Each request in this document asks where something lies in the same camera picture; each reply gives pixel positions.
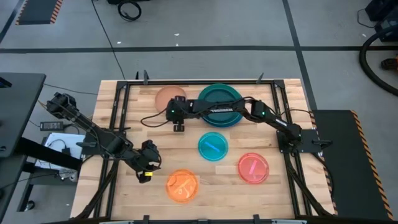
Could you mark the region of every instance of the wooden table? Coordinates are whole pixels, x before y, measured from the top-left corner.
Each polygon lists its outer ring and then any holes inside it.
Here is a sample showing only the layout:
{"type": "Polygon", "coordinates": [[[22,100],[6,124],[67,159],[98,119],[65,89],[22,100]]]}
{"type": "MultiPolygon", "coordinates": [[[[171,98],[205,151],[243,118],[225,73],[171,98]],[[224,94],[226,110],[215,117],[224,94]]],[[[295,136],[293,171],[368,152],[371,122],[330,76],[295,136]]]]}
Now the wooden table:
{"type": "MultiPolygon", "coordinates": [[[[299,79],[286,79],[286,92],[291,108],[308,110],[299,79]]],[[[102,81],[99,88],[93,121],[108,128],[117,81],[102,81]]],[[[273,108],[271,88],[264,85],[232,85],[242,96],[252,96],[273,108]]],[[[195,99],[205,85],[181,86],[187,98],[195,99]]],[[[126,127],[131,127],[127,137],[135,144],[151,139],[157,145],[163,163],[154,172],[152,180],[139,184],[135,172],[120,162],[114,195],[112,220],[178,219],[252,219],[293,218],[287,173],[283,155],[279,152],[275,129],[262,123],[242,119],[231,128],[214,128],[202,119],[185,120],[185,132],[174,133],[172,124],[159,128],[147,128],[139,121],[156,114],[154,99],[162,86],[133,86],[130,89],[126,127]],[[229,151],[218,162],[204,160],[198,153],[197,142],[207,132],[216,131],[228,140],[229,151]],[[236,164],[239,158],[255,152],[264,156],[270,167],[270,175],[259,185],[249,185],[240,179],[236,164]],[[195,173],[200,183],[197,196],[188,204],[178,204],[168,198],[165,191],[167,177],[177,169],[195,173]]],[[[303,129],[312,127],[307,113],[292,111],[293,122],[303,129]]],[[[165,121],[165,115],[151,120],[152,124],[165,121]]],[[[310,154],[302,154],[302,165],[308,188],[323,207],[333,213],[323,166],[310,154]]],[[[78,215],[98,188],[102,159],[95,156],[83,164],[76,190],[71,217],[78,215]]],[[[296,187],[300,211],[304,214],[302,194],[296,187]]],[[[108,193],[104,194],[101,214],[104,215],[108,193]]]]}

